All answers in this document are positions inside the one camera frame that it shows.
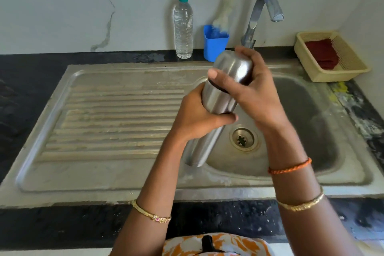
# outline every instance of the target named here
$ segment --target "stainless steel bottle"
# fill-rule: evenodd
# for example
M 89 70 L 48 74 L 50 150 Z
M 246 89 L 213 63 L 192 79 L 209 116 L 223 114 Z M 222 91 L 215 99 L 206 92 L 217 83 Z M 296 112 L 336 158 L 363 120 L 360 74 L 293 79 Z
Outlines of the stainless steel bottle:
M 248 85 L 252 81 L 252 61 L 242 54 L 225 50 L 215 60 L 213 67 L 224 71 L 236 82 Z M 206 110 L 214 114 L 231 113 L 237 102 L 225 89 L 209 79 L 202 92 L 202 103 Z M 214 129 L 205 136 L 187 143 L 182 160 L 189 166 L 200 167 L 207 160 L 224 127 Z

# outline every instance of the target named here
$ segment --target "yellow basket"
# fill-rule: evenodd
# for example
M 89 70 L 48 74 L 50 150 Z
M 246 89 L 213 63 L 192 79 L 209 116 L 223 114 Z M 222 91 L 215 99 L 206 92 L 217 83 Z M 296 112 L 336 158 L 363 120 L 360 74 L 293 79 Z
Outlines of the yellow basket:
M 371 70 L 338 32 L 299 32 L 296 37 L 296 55 L 313 82 L 347 81 Z M 333 70 L 322 69 L 305 45 L 305 42 L 323 39 L 332 41 L 332 46 L 339 56 L 339 63 Z

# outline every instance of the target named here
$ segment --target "sink drain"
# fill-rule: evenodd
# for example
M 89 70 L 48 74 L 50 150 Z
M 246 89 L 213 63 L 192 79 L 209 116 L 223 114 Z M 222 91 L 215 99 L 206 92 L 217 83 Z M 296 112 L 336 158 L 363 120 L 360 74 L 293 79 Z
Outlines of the sink drain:
M 242 151 L 253 150 L 258 145 L 257 135 L 247 128 L 237 128 L 230 136 L 234 147 Z

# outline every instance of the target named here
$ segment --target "orange printed clothing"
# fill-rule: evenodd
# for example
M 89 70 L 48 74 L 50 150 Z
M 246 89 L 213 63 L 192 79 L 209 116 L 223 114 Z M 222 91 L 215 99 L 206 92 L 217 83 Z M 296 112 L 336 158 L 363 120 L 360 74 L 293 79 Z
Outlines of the orange printed clothing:
M 212 237 L 215 250 L 220 252 L 202 253 L 202 238 Z M 241 255 L 241 256 L 275 256 L 267 242 L 262 239 L 250 239 L 227 233 L 209 233 L 197 236 L 185 236 L 169 239 L 164 243 L 163 256 L 202 256 Z

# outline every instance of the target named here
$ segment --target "fingernail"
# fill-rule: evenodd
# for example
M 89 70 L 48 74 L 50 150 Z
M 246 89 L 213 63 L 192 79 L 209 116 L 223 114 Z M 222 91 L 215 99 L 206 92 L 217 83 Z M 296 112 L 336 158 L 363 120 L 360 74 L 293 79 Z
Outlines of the fingernail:
M 214 69 L 208 69 L 208 77 L 211 79 L 215 79 L 217 77 L 217 72 Z

